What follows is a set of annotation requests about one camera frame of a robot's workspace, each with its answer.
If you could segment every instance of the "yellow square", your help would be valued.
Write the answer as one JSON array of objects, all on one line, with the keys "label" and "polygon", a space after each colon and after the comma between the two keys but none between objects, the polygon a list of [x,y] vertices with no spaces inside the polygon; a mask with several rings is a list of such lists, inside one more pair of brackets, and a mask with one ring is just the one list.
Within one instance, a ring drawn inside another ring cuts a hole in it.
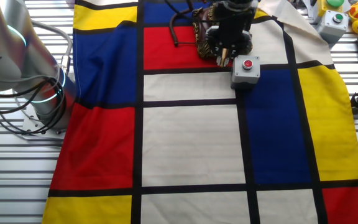
[{"label": "yellow square", "polygon": [[49,197],[43,224],[130,224],[132,196]]},{"label": "yellow square", "polygon": [[320,180],[358,179],[358,142],[345,83],[325,66],[298,73]]},{"label": "yellow square", "polygon": [[136,22],[136,17],[137,6],[93,10],[75,5],[73,28],[79,30],[115,28],[122,21]]}]

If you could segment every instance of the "black grid line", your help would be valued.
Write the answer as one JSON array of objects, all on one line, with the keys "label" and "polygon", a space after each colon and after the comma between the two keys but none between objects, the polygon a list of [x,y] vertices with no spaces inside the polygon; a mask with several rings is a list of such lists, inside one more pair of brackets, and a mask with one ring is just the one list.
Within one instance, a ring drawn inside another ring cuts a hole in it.
[{"label": "black grid line", "polygon": [[[341,187],[358,187],[358,180],[334,180],[322,181],[324,189]],[[304,190],[313,189],[312,183],[289,183],[289,184],[255,184],[256,191],[268,190]],[[173,185],[173,186],[149,186],[141,187],[141,195],[149,194],[186,194],[186,193],[209,193],[209,192],[246,192],[249,184],[202,184],[202,185]],[[100,190],[49,190],[48,197],[101,197],[132,195],[133,188],[126,189],[100,189]]]},{"label": "black grid line", "polygon": [[145,101],[144,108],[170,107],[170,106],[212,106],[235,105],[236,99],[212,99],[212,100],[172,100],[172,101]]},{"label": "black grid line", "polygon": [[142,212],[142,157],[143,157],[143,91],[144,91],[144,1],[137,6],[137,52],[136,52],[136,105],[134,170],[132,173],[131,224],[140,224]]},{"label": "black grid line", "polygon": [[98,6],[84,0],[76,0],[76,5],[87,7],[88,9],[93,9],[93,10],[103,10],[103,9],[116,9],[116,8],[136,6],[136,2]]},{"label": "black grid line", "polygon": [[301,83],[299,80],[298,68],[296,66],[295,49],[292,38],[284,31],[284,24],[278,22],[275,18],[276,23],[282,28],[285,52],[287,54],[288,63],[290,65],[291,79],[293,83],[293,91],[295,94],[296,107],[298,108],[298,114],[301,124],[302,136],[306,150],[306,157],[309,165],[309,172],[311,178],[311,184],[313,189],[314,204],[316,206],[318,223],[327,224],[327,211],[324,204],[323,191],[321,188],[320,177],[317,168],[316,154],[314,153],[313,140],[311,138],[309,121],[306,114],[305,102],[303,100],[303,93]]},{"label": "black grid line", "polygon": [[254,168],[252,166],[252,155],[249,145],[246,106],[243,91],[236,90],[236,100],[239,118],[242,162],[244,163],[244,174],[246,176],[247,183],[249,218],[251,224],[260,224],[258,198],[256,194]]}]

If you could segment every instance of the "brown object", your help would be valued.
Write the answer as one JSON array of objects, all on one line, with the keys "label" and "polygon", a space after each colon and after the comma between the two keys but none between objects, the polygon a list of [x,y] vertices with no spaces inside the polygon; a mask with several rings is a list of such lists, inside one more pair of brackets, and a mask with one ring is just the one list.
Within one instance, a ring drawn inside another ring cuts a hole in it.
[{"label": "brown object", "polygon": [[211,47],[208,42],[205,40],[205,32],[214,24],[200,22],[200,20],[204,21],[213,21],[214,20],[214,10],[215,6],[212,5],[207,9],[199,8],[193,11],[192,16],[198,18],[193,21],[193,30],[196,37],[196,46],[197,53],[200,58],[210,58],[214,57],[211,53]]},{"label": "brown object", "polygon": [[221,67],[223,67],[223,65],[224,65],[224,61],[226,60],[226,55],[227,55],[227,49],[223,48],[222,49]]}]

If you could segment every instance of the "emergency stop button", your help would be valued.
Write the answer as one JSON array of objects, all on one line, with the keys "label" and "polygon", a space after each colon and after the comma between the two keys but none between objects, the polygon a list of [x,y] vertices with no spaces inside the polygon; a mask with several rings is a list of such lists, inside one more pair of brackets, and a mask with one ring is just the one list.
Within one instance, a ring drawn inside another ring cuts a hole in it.
[{"label": "emergency stop button", "polygon": [[253,65],[254,65],[254,64],[252,63],[251,60],[245,60],[244,63],[242,64],[242,67],[243,67],[245,70],[250,70]]}]

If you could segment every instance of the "fabric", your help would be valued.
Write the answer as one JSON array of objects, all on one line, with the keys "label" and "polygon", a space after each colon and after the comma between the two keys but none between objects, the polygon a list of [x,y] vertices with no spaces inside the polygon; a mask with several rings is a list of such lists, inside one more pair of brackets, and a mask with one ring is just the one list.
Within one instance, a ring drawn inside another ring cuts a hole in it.
[{"label": "fabric", "polygon": [[[230,68],[173,46],[173,14],[76,1],[78,93],[43,223],[358,224],[356,131],[327,43],[287,1],[262,0],[260,80],[234,91]],[[175,30],[195,41],[190,22]]]}]

